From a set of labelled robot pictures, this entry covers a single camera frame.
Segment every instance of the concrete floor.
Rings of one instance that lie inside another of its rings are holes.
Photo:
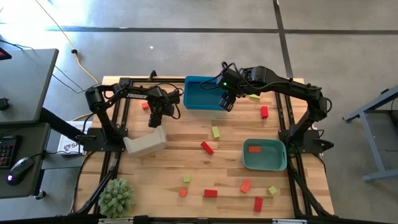
[[[277,28],[272,0],[40,2],[62,26]],[[393,0],[279,0],[279,4],[286,29],[398,29],[398,2]],[[3,6],[0,22],[8,25],[0,25],[2,38],[37,49],[58,48],[57,66],[82,88],[94,84],[75,63],[62,33],[43,31],[53,23],[34,1],[0,0],[0,10]],[[278,34],[67,34],[83,55],[82,64],[99,80],[105,75],[148,75],[153,69],[159,75],[214,76],[223,60],[240,67],[265,65],[286,76]],[[376,165],[361,123],[345,124],[341,119],[398,83],[397,37],[286,36],[294,77],[322,86],[324,95],[333,101],[328,118],[317,126],[326,129],[324,139],[335,143],[325,153],[325,162],[335,213],[344,218],[398,223],[398,177],[362,181],[361,176],[375,172]],[[89,112],[83,94],[76,96],[55,79],[45,106],[66,120]],[[394,167],[397,156],[389,152],[386,165]],[[42,188],[49,195],[40,201],[31,197],[0,200],[0,220],[67,214],[76,176],[77,169],[46,171]]]

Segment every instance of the keyboard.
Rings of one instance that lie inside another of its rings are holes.
[[[14,165],[20,136],[0,136],[0,169],[10,169]]]

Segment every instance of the gray metal stand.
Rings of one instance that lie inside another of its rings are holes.
[[[379,154],[379,149],[387,150],[398,146],[398,127],[391,120],[391,110],[376,110],[382,105],[398,97],[398,86],[385,91],[370,103],[360,107],[354,113],[346,115],[343,120],[349,123],[361,118],[366,138],[371,147],[374,161],[379,172],[364,175],[365,181],[398,176],[398,169],[386,169]]]

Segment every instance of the green block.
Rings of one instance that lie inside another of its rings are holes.
[[[220,137],[220,132],[218,131],[218,127],[217,126],[211,127],[211,130],[213,131],[214,138],[219,138]]]
[[[184,183],[189,183],[189,182],[191,182],[191,177],[190,177],[190,176],[184,176],[183,182],[184,182]]]
[[[261,99],[260,96],[257,96],[256,94],[251,94],[249,95],[250,98],[255,98],[255,99]]]
[[[277,192],[276,188],[274,186],[270,187],[268,190],[269,190],[269,193],[271,193],[272,195]]]

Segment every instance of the floor stripe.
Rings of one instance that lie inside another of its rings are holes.
[[[313,30],[285,29],[286,34],[328,34],[328,35],[397,35],[398,30]]]
[[[61,26],[65,32],[176,32],[176,33],[240,33],[276,34],[277,29],[239,29],[239,28],[138,28],[138,27],[80,27]],[[59,31],[58,27],[47,27],[46,31]]]
[[[284,58],[284,64],[286,69],[286,76],[287,78],[293,78],[292,64],[290,63],[289,51],[287,50],[285,30],[282,22],[282,15],[280,14],[279,3],[278,0],[273,0],[273,2],[276,16],[276,24],[278,25],[279,30],[280,46],[282,47],[282,56]]]

